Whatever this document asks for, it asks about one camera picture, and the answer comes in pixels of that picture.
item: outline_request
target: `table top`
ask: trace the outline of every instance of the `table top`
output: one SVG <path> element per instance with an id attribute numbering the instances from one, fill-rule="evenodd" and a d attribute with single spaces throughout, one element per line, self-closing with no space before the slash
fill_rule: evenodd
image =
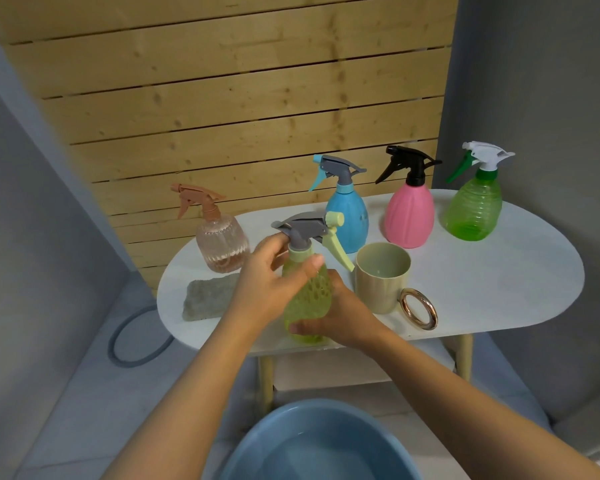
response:
<path id="1" fill-rule="evenodd" d="M 455 191 L 435 189 L 436 215 L 447 208 Z M 369 213 L 367 243 L 384 241 L 380 221 L 392 194 L 364 198 Z M 252 249 L 264 237 L 275 233 L 273 221 L 311 210 L 323 210 L 326 203 L 295 205 L 249 212 L 237 217 Z M 322 245 L 327 267 L 335 268 L 353 289 L 353 274 L 346 271 Z M 417 329 L 401 311 L 376 315 L 406 340 L 446 337 L 463 333 L 501 330 L 534 325 L 565 311 L 584 285 L 582 260 L 571 243 L 540 217 L 504 202 L 498 225 L 483 241 L 466 242 L 453 237 L 438 219 L 428 241 L 408 250 L 412 265 L 407 286 L 431 300 L 438 311 L 438 327 Z M 355 262 L 355 254 L 349 257 Z M 217 278 L 209 270 L 195 239 L 171 260 L 158 287 L 158 312 L 167 330 L 182 343 L 199 349 L 218 323 L 218 318 L 187 322 L 182 305 L 187 285 L 193 280 Z M 424 307 L 412 306 L 427 321 Z M 303 349 L 339 347 L 335 343 L 305 346 L 285 331 L 281 319 L 273 322 L 257 339 L 252 355 L 272 355 Z"/>

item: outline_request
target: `light blue trigger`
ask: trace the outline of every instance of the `light blue trigger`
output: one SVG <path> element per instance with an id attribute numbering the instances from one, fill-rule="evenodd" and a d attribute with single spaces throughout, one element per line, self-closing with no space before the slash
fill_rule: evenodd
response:
<path id="1" fill-rule="evenodd" d="M 315 177 L 315 181 L 309 189 L 309 192 L 311 192 L 314 188 L 320 185 L 320 182 L 323 181 L 325 178 L 327 178 L 327 172 L 325 172 L 325 170 L 323 170 L 322 168 L 318 167 L 318 176 Z"/>

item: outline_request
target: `spray bottle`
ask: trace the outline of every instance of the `spray bottle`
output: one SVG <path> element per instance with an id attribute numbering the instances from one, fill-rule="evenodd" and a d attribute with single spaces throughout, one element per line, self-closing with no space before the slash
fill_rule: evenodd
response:
<path id="1" fill-rule="evenodd" d="M 367 241 L 369 233 L 369 215 L 367 207 L 360 195 L 353 190 L 351 177 L 367 171 L 348 160 L 330 155 L 314 155 L 314 163 L 318 163 L 318 176 L 309 189 L 311 192 L 321 181 L 328 177 L 338 176 L 336 193 L 327 202 L 328 212 L 342 212 L 344 225 L 338 229 L 338 239 L 347 254 L 357 252 Z"/>
<path id="2" fill-rule="evenodd" d="M 249 241 L 235 217 L 221 214 L 215 201 L 224 199 L 204 187 L 173 184 L 180 194 L 180 219 L 190 205 L 202 204 L 204 222 L 198 226 L 196 241 L 207 266 L 216 273 L 230 273 L 242 266 L 249 254 Z"/>
<path id="3" fill-rule="evenodd" d="M 411 170 L 407 174 L 405 185 L 393 194 L 386 208 L 384 236 L 387 241 L 403 248 L 417 248 L 429 238 L 436 217 L 433 197 L 424 185 L 424 171 L 442 161 L 433 160 L 426 153 L 404 146 L 390 145 L 386 147 L 386 152 L 391 155 L 391 162 L 378 177 L 376 184 L 394 171 L 403 168 Z"/>
<path id="4" fill-rule="evenodd" d="M 353 271 L 353 263 L 347 257 L 336 236 L 336 228 L 344 224 L 341 212 L 303 212 L 280 222 L 275 221 L 271 227 L 289 236 L 289 259 L 282 266 L 282 276 L 286 276 L 300 266 L 313 254 L 311 239 L 322 245 L 348 271 Z M 298 293 L 291 298 L 284 311 L 285 327 L 298 320 L 321 318 L 331 307 L 331 280 L 327 266 L 322 265 L 318 274 L 310 279 Z M 296 340 L 305 344 L 318 344 L 324 340 L 319 335 L 293 335 Z"/>
<path id="5" fill-rule="evenodd" d="M 459 239 L 480 241 L 495 229 L 502 209 L 502 192 L 496 179 L 498 163 L 515 153 L 480 141 L 463 143 L 462 147 L 466 150 L 463 161 L 447 183 L 453 182 L 471 165 L 480 162 L 480 168 L 451 199 L 442 215 L 442 225 Z"/>

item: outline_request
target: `mug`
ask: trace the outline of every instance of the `mug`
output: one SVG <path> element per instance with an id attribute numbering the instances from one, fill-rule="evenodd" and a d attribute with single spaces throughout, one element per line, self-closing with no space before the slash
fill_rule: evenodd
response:
<path id="1" fill-rule="evenodd" d="M 373 242 L 363 246 L 356 256 L 356 295 L 375 314 L 391 313 L 396 305 L 407 319 L 423 330 L 438 326 L 438 314 L 431 302 L 418 290 L 404 288 L 411 268 L 409 253 L 391 242 Z M 429 313 L 424 323 L 409 309 L 407 297 L 417 298 Z"/>

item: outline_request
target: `blue basin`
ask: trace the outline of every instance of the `blue basin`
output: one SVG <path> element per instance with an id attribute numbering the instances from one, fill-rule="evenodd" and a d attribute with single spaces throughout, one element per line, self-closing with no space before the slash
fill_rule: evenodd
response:
<path id="1" fill-rule="evenodd" d="M 242 439 L 220 480 L 422 480 L 407 450 L 376 419 L 348 404 L 288 404 Z"/>

